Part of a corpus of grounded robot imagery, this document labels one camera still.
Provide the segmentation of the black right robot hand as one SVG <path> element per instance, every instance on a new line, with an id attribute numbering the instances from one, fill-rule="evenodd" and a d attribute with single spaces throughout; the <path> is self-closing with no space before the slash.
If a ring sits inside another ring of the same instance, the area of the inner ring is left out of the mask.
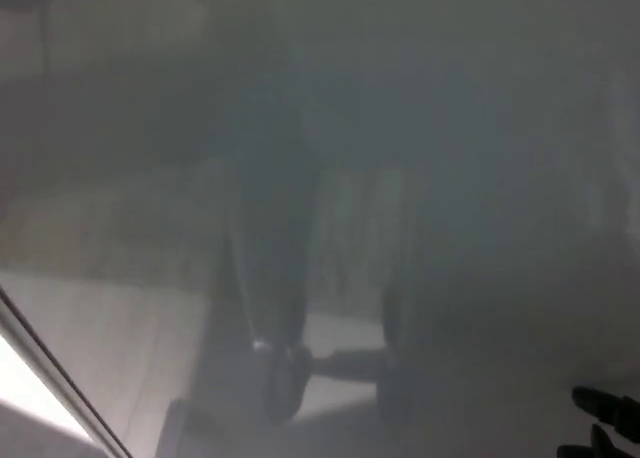
<path id="1" fill-rule="evenodd" d="M 586 386 L 572 389 L 571 399 L 583 412 L 596 419 L 591 426 L 590 444 L 563 444 L 557 457 L 631 457 L 614 445 L 602 424 L 610 426 L 627 441 L 639 444 L 639 402 L 627 395 L 611 393 Z"/>

